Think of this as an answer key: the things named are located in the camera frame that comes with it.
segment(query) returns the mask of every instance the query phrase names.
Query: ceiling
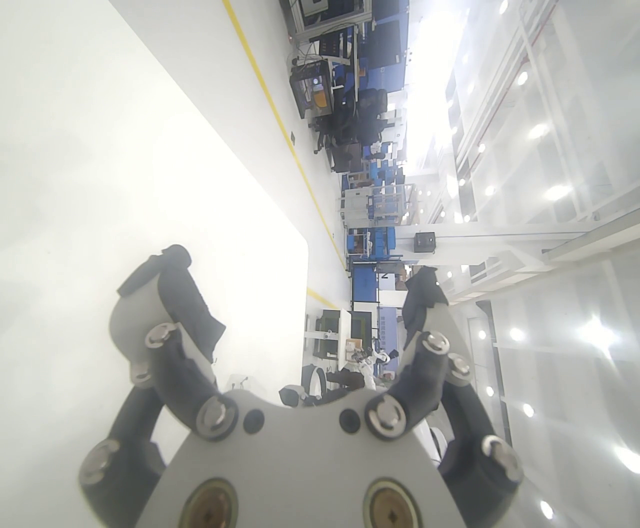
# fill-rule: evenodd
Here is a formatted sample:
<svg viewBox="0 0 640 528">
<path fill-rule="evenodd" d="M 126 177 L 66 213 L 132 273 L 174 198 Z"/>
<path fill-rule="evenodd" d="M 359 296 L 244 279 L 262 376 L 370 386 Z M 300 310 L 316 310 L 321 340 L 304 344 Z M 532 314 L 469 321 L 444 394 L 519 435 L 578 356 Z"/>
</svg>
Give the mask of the ceiling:
<svg viewBox="0 0 640 528">
<path fill-rule="evenodd" d="M 518 268 L 514 243 L 439 271 L 474 354 L 496 351 L 497 365 L 476 366 L 478 391 L 527 469 L 503 526 L 637 526 L 640 4 L 424 1 L 411 20 L 408 144 L 414 172 L 432 174 L 424 217 L 585 226 L 538 250 L 538 267 Z M 455 22 L 441 48 L 425 36 L 434 20 Z"/>
</svg>

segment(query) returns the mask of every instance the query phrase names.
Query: yellow floor line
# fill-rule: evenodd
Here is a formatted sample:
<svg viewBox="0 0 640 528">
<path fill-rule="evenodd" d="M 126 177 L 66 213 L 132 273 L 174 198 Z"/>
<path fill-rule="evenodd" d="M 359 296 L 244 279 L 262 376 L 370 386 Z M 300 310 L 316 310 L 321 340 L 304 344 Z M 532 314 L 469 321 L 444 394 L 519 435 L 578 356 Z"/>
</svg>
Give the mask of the yellow floor line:
<svg viewBox="0 0 640 528">
<path fill-rule="evenodd" d="M 302 163 L 300 163 L 300 159 L 298 158 L 298 155 L 296 154 L 296 150 L 293 147 L 293 143 L 291 142 L 291 138 L 289 137 L 289 134 L 287 134 L 287 129 L 285 128 L 285 125 L 282 122 L 282 118 L 280 118 L 280 114 L 278 113 L 276 105 L 273 102 L 273 98 L 271 97 L 269 89 L 267 88 L 267 83 L 265 82 L 264 77 L 262 76 L 262 72 L 260 71 L 260 68 L 258 67 L 258 63 L 256 62 L 255 57 L 253 56 L 253 52 L 251 51 L 251 48 L 249 47 L 249 43 L 247 42 L 247 39 L 246 39 L 246 37 L 244 35 L 244 31 L 242 30 L 242 27 L 240 26 L 240 23 L 238 22 L 238 19 L 236 17 L 236 13 L 235 13 L 233 7 L 231 7 L 231 2 L 230 2 L 230 0 L 222 0 L 222 3 L 225 5 L 225 9 L 227 10 L 227 15 L 229 16 L 229 19 L 231 20 L 231 23 L 233 24 L 233 27 L 236 30 L 238 38 L 240 39 L 240 42 L 242 43 L 242 47 L 244 48 L 244 53 L 246 53 L 246 56 L 249 59 L 249 62 L 251 63 L 251 68 L 253 68 L 253 72 L 255 73 L 255 76 L 257 77 L 258 82 L 260 83 L 260 87 L 262 88 L 262 91 L 264 92 L 264 95 L 267 98 L 267 101 L 269 102 L 269 106 L 271 107 L 271 111 L 273 112 L 273 116 L 276 118 L 276 121 L 278 122 L 278 126 L 280 127 L 280 132 L 282 132 L 282 137 L 287 142 L 287 145 L 289 146 L 289 150 L 291 151 L 291 155 L 293 156 L 293 159 L 296 161 L 296 165 L 298 165 L 298 170 L 300 171 L 300 174 L 302 175 L 302 179 L 305 181 L 305 185 L 307 186 L 307 190 L 309 191 L 309 194 L 311 195 L 311 199 L 313 200 L 314 205 L 316 206 L 316 209 L 318 211 L 318 214 L 320 215 L 320 220 L 322 220 L 322 223 L 324 225 L 324 229 L 326 230 L 326 233 L 329 235 L 329 240 L 331 241 L 331 244 L 333 245 L 333 249 L 335 249 L 335 254 L 338 255 L 338 258 L 340 259 L 340 263 L 342 264 L 342 267 L 345 268 L 346 266 L 345 266 L 344 258 L 342 256 L 342 254 L 340 253 L 340 250 L 338 249 L 338 246 L 335 244 L 335 240 L 333 240 L 333 235 L 331 233 L 331 230 L 329 229 L 329 226 L 326 223 L 326 220 L 324 219 L 322 211 L 320 211 L 320 205 L 318 204 L 318 201 L 316 200 L 316 196 L 314 195 L 314 192 L 311 190 L 311 184 L 309 183 L 309 180 L 307 178 L 307 174 L 305 173 L 305 170 L 302 168 Z M 322 299 L 321 302 L 328 303 L 328 301 L 326 301 L 324 299 Z"/>
<path fill-rule="evenodd" d="M 339 307 L 322 297 L 319 293 L 314 292 L 311 288 L 307 288 L 307 295 L 314 298 L 316 301 L 320 301 L 323 305 L 331 308 L 332 310 L 340 310 Z"/>
</svg>

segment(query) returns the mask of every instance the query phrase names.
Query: white table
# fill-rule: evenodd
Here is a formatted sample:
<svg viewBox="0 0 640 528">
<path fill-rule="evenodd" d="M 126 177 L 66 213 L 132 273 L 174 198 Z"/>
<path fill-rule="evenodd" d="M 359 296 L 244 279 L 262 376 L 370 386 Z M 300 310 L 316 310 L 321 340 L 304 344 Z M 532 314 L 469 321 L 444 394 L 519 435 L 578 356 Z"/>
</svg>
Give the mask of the white table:
<svg viewBox="0 0 640 528">
<path fill-rule="evenodd" d="M 347 364 L 347 339 L 351 339 L 351 314 L 342 308 L 338 320 L 338 370 Z"/>
<path fill-rule="evenodd" d="M 58 526 L 96 527 L 77 471 L 131 389 L 108 333 L 122 281 L 183 244 L 227 326 L 214 353 L 220 386 L 255 377 L 277 403 L 300 382 L 308 247 L 109 2 L 37 5 L 0 7 L 11 20 L 0 42 L 19 50 L 0 54 L 0 347 L 10 355 L 0 524 L 42 525 L 55 511 Z M 224 26 L 218 38 L 237 41 Z M 241 205 L 229 199 L 238 189 Z M 248 236 L 256 230 L 276 236 Z M 266 258 L 256 270 L 258 255 L 287 255 L 287 265 Z M 161 414 L 165 460 L 185 435 Z"/>
</svg>

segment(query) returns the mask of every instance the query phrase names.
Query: silver metal plate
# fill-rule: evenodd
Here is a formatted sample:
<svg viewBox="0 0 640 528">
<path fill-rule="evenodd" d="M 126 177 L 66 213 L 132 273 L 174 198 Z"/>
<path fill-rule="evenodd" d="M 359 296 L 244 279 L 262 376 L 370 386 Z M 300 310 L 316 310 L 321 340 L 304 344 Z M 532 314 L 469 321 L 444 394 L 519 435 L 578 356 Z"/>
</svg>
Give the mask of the silver metal plate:
<svg viewBox="0 0 640 528">
<path fill-rule="evenodd" d="M 220 478 L 237 493 L 239 528 L 363 527 L 367 490 L 379 479 L 402 485 L 414 498 L 423 527 L 465 528 L 436 467 L 413 434 L 378 440 L 364 421 L 376 393 L 357 390 L 316 408 L 277 407 L 243 390 L 227 393 L 239 407 L 238 425 L 222 442 L 190 435 L 166 469 L 138 528 L 174 528 L 189 496 L 204 481 Z M 360 430 L 345 433 L 339 415 L 358 412 Z M 243 427 L 252 409 L 264 412 L 254 435 Z"/>
</svg>

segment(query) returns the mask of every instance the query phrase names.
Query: office chair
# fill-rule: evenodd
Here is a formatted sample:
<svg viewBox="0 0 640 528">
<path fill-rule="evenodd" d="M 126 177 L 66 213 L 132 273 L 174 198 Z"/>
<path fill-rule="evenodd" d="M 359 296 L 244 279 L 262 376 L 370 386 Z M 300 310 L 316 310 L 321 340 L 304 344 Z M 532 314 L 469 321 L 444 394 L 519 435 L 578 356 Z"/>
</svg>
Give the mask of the office chair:
<svg viewBox="0 0 640 528">
<path fill-rule="evenodd" d="M 341 101 L 343 93 L 342 88 L 336 90 L 334 100 Z M 330 116 L 316 118 L 310 125 L 319 133 L 314 153 L 317 154 L 323 147 L 340 147 L 356 141 L 362 145 L 380 141 L 387 121 L 378 119 L 378 116 L 386 111 L 386 90 L 360 90 L 358 102 L 355 101 L 355 91 L 349 90 L 344 95 L 344 103 L 336 104 Z"/>
</svg>

